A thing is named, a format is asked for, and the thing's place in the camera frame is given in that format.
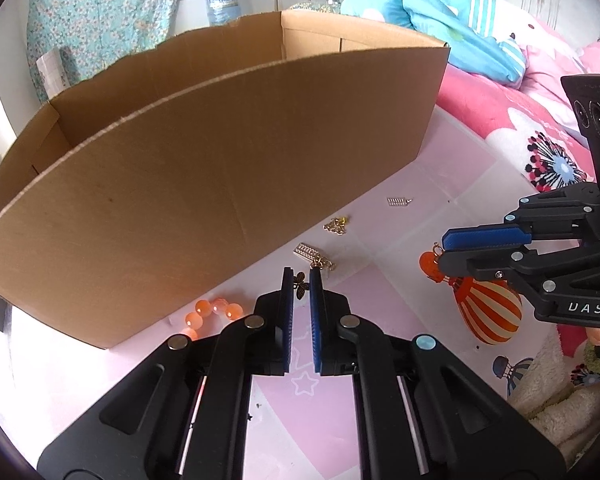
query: pink blanket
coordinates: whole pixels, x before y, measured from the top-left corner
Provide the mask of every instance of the pink blanket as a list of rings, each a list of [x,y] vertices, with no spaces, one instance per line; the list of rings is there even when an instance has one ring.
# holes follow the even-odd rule
[[[594,180],[589,150],[522,92],[448,65],[438,105],[498,150],[539,192]]]

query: cardboard box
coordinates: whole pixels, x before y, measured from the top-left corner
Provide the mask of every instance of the cardboard box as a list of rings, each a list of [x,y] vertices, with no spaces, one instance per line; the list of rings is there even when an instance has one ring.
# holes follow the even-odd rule
[[[0,296],[120,343],[411,162],[447,57],[404,28],[283,11],[120,60],[0,166]]]

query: silver rivet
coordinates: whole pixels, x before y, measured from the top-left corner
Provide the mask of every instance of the silver rivet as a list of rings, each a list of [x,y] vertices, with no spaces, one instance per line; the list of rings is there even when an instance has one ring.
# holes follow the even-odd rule
[[[244,319],[244,324],[247,328],[260,328],[264,326],[264,318],[258,315],[249,316]]]
[[[172,335],[167,341],[167,346],[171,350],[182,350],[189,344],[189,338],[184,334]]]
[[[436,347],[436,340],[430,335],[421,335],[416,339],[416,346],[421,350],[433,350]]]
[[[546,280],[542,284],[542,288],[544,288],[544,290],[547,292],[553,292],[555,290],[555,282],[552,280]]]
[[[347,314],[346,316],[342,316],[340,318],[340,324],[344,328],[355,328],[360,324],[360,318],[351,314]]]

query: water bottle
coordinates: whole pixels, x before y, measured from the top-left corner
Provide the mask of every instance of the water bottle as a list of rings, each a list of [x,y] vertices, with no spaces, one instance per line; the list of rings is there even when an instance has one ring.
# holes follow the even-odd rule
[[[214,27],[240,18],[242,13],[238,0],[206,0],[206,15]]]

